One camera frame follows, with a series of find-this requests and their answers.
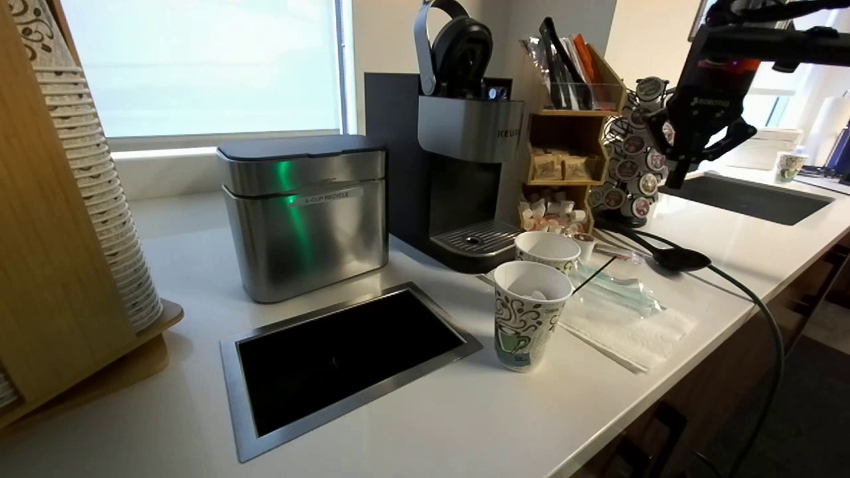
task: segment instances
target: sink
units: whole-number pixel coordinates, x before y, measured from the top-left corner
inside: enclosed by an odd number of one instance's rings
[[[686,180],[683,189],[662,192],[784,225],[795,225],[832,201],[832,197],[726,178],[717,174],[703,174]]]
[[[311,432],[480,343],[414,284],[220,343],[240,463]]]

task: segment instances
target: shelf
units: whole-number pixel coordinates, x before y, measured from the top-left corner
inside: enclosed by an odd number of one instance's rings
[[[531,189],[597,189],[606,180],[527,180]]]
[[[531,114],[527,184],[600,187],[609,174],[609,158],[600,144],[606,122],[609,122],[609,114],[589,114],[589,112],[586,114]]]
[[[539,110],[533,118],[596,118],[596,120],[609,120],[616,118],[620,112],[592,112],[592,110]]]

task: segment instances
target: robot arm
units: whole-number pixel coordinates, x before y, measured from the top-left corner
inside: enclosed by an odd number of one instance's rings
[[[690,39],[690,51],[666,110],[645,118],[657,148],[671,163],[670,189],[679,189],[701,159],[717,159],[758,132],[744,122],[744,95],[760,61],[795,73],[796,65],[850,66],[850,34],[814,26],[808,33],[776,26],[850,0],[796,0],[736,8],[717,0]]]

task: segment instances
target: window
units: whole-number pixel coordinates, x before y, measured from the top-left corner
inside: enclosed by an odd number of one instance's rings
[[[63,0],[63,12],[116,148],[345,131],[334,0]]]
[[[796,29],[835,26],[837,12],[819,12],[795,20]],[[744,120],[758,127],[796,127],[800,107],[795,95],[802,95],[814,86],[819,66],[800,65],[792,75],[774,73],[774,61],[764,61],[751,79],[750,95],[744,99]]]

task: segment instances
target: green light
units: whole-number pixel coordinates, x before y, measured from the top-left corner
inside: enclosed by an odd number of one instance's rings
[[[298,244],[298,268],[300,270],[313,270],[315,265],[315,251],[311,243],[311,232],[300,208],[300,200],[293,195],[294,189],[294,178],[293,178],[293,164],[289,163],[276,163],[273,168],[276,184],[282,187],[282,192],[286,192],[286,197],[282,197],[284,209],[286,209],[286,221],[293,225],[293,243]]]

